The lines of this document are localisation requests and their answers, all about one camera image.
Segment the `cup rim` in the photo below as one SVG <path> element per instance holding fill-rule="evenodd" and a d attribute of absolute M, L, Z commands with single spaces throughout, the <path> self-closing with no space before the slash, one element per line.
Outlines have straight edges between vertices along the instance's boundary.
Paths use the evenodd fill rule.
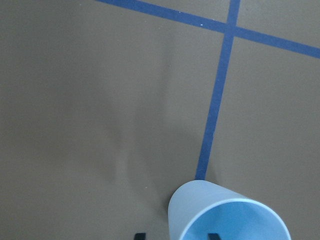
<path fill-rule="evenodd" d="M 250 203 L 250 204 L 254 204 L 257 205 L 259 207 L 262 207 L 266 210 L 268 210 L 270 213 L 272 213 L 272 215 L 278 220 L 278 222 L 281 224 L 282 228 L 284 229 L 286 236 L 288 238 L 288 240 L 291 240 L 291 236 L 289 233 L 289 230 L 287 228 L 287 226 L 285 225 L 284 221 L 280 218 L 280 216 L 273 211 L 270 207 L 268 207 L 267 205 L 258 202 L 256 200 L 250 199 L 250 198 L 241 198 L 241 197 L 234 197 L 234 198 L 228 198 L 225 200 L 221 200 L 218 202 L 215 202 L 207 207 L 205 207 L 204 209 L 202 209 L 200 212 L 198 212 L 195 216 L 193 216 L 193 218 L 191 219 L 191 221 L 189 221 L 189 223 L 185 226 L 185 228 L 183 229 L 182 233 L 180 234 L 178 240 L 183 240 L 183 237 L 186 235 L 187 231 L 189 230 L 189 228 L 192 226 L 192 224 L 194 224 L 194 222 L 201 217 L 204 213 L 206 213 L 207 211 L 220 206 L 220 205 L 224 205 L 224 204 L 229 204 L 229 203 Z"/>

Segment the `gray floor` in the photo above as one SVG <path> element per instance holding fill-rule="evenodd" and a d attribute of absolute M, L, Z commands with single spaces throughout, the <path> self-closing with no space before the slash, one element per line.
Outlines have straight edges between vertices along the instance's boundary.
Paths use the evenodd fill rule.
<path fill-rule="evenodd" d="M 147 2 L 222 22 L 229 4 Z M 0 239 L 169 239 L 223 35 L 91 0 L 0 11 Z M 318 0 L 243 0 L 238 25 L 320 47 Z M 320 238 L 319 76 L 319 59 L 236 38 L 207 175 L 297 240 Z"/>

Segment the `blue tape line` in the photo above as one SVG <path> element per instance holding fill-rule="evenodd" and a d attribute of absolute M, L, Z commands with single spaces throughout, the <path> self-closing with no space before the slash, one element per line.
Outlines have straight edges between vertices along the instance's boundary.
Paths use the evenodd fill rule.
<path fill-rule="evenodd" d="M 204 180 L 206 178 L 206 172 L 210 159 L 212 143 L 214 140 L 214 133 L 216 130 L 218 114 L 226 81 L 234 37 L 246 39 L 249 41 L 269 45 L 272 47 L 320 59 L 320 48 L 236 26 L 240 8 L 240 0 L 230 0 L 227 23 L 219 22 L 201 16 L 196 16 L 193 14 L 181 12 L 162 6 L 157 6 L 139 0 L 97 1 L 125 9 L 134 10 L 140 13 L 176 21 L 179 23 L 184 23 L 198 28 L 224 33 L 219 65 L 216 73 L 216 79 L 213 88 L 213 94 L 211 98 L 207 122 L 205 126 L 198 166 L 196 169 L 196 180 Z"/>
<path fill-rule="evenodd" d="M 224 33 L 219 65 L 215 77 L 215 83 L 213 88 L 213 94 L 211 98 L 209 113 L 205 125 L 204 136 L 202 140 L 202 146 L 196 168 L 195 179 L 205 180 L 208 163 L 210 159 L 210 152 L 214 135 L 216 131 L 219 109 L 221 105 L 222 95 L 227 77 L 227 71 L 231 56 L 232 45 L 234 41 L 234 28 L 237 24 L 238 13 L 240 8 L 240 0 L 231 0 L 227 18 L 227 28 Z"/>
<path fill-rule="evenodd" d="M 234 36 L 320 59 L 320 48 L 286 40 L 280 37 L 267 35 L 257 31 L 248 30 L 242 27 L 236 27 L 234 29 Z"/>
<path fill-rule="evenodd" d="M 140 13 L 149 14 L 152 16 L 172 20 L 175 22 L 196 26 L 219 33 L 224 33 L 226 24 L 224 22 L 213 19 L 192 15 L 186 12 L 157 6 L 151 3 L 137 0 L 97 0 L 98 2 L 118 6 L 125 9 L 134 10 Z"/>

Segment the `light blue cup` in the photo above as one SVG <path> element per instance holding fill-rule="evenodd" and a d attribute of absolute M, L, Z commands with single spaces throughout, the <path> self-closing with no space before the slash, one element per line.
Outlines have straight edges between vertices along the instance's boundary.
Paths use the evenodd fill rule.
<path fill-rule="evenodd" d="M 168 208 L 171 240 L 291 240 L 282 219 L 268 206 L 204 180 L 187 182 Z"/>

